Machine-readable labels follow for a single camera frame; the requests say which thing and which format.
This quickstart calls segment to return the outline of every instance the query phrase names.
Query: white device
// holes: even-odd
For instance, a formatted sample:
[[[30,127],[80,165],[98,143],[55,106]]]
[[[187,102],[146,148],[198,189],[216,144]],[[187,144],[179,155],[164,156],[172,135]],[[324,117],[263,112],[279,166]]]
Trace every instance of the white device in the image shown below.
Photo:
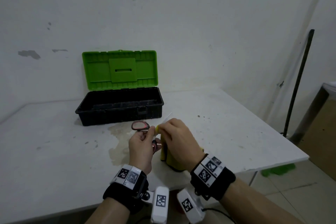
[[[142,197],[142,201],[152,204],[151,223],[166,224],[168,216],[169,189],[167,187],[157,187],[154,192],[147,191]]]
[[[195,194],[192,185],[181,190],[177,194],[177,199],[191,224],[199,223],[204,219],[203,204],[200,197]]]

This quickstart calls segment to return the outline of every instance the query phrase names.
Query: table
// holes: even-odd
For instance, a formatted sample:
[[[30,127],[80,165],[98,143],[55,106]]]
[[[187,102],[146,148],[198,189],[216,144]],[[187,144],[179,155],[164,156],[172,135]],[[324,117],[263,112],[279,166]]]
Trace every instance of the table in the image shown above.
[[[308,159],[308,155],[220,89],[162,93],[162,119],[185,122],[199,145],[234,173]],[[78,101],[28,104],[0,126],[0,223],[97,205],[128,162],[131,122],[82,126]],[[153,156],[149,188],[183,188],[176,173]]]

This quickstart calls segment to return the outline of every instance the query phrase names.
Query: black cable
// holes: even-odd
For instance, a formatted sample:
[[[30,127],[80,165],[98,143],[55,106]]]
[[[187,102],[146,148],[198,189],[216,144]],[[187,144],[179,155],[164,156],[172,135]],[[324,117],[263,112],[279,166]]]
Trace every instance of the black cable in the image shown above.
[[[146,220],[146,219],[150,219],[151,217],[150,216],[145,216],[145,217],[142,217],[140,220],[138,220],[135,224],[138,224],[140,222],[142,222],[143,220]]]
[[[295,101],[295,98],[296,98],[296,93],[297,93],[297,90],[299,89],[300,80],[301,80],[301,76],[302,76],[302,73],[303,73],[303,69],[305,68],[305,64],[306,64],[308,52],[309,52],[309,49],[310,49],[310,45],[312,44],[314,31],[315,31],[314,29],[311,29],[308,33],[308,40],[307,40],[306,48],[304,50],[304,54],[303,54],[302,61],[301,61],[301,66],[300,66],[299,73],[298,73],[297,78],[296,78],[291,102],[289,104],[288,113],[287,113],[286,122],[285,122],[285,128],[283,129],[283,136],[284,137],[287,136],[289,120],[290,120],[291,115],[292,115],[292,110],[293,110],[294,101]]]
[[[217,209],[215,209],[215,208],[203,208],[203,209],[202,209],[202,212],[207,211],[207,210],[213,210],[213,211],[215,211],[215,212],[219,212],[219,213],[221,213],[221,214],[224,214],[226,217],[228,217],[228,218],[230,219],[230,221],[232,221],[233,223],[236,223],[236,222],[233,220],[233,218],[231,218],[229,215],[227,215],[226,213],[224,213],[224,212],[222,212],[222,211],[220,211],[220,210],[217,210]]]

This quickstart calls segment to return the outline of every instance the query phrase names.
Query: scissors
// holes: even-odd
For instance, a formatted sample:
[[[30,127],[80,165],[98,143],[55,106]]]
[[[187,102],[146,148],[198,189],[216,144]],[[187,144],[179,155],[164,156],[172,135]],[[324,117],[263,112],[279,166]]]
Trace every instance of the scissors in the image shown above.
[[[168,116],[163,120],[163,122],[161,123],[166,123],[168,121],[168,117],[171,115],[168,114]],[[131,128],[133,130],[136,131],[148,131],[148,129],[150,128],[149,124],[143,120],[138,120],[138,121],[134,121],[131,125]],[[156,139],[154,137],[153,141],[152,141],[152,147],[153,147],[153,153],[156,151],[157,147],[158,147],[158,143],[156,142]]]

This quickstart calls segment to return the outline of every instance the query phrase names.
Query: person's left arm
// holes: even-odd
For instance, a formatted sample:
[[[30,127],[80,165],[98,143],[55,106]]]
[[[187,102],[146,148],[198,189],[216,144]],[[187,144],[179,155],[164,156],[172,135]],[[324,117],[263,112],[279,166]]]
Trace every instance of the person's left arm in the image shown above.
[[[152,170],[153,147],[152,140],[155,133],[155,127],[149,128],[148,132],[135,132],[128,141],[129,148],[129,165],[142,170],[148,175]],[[86,224],[105,224],[127,222],[130,211],[121,203],[113,198],[107,197],[86,221]]]

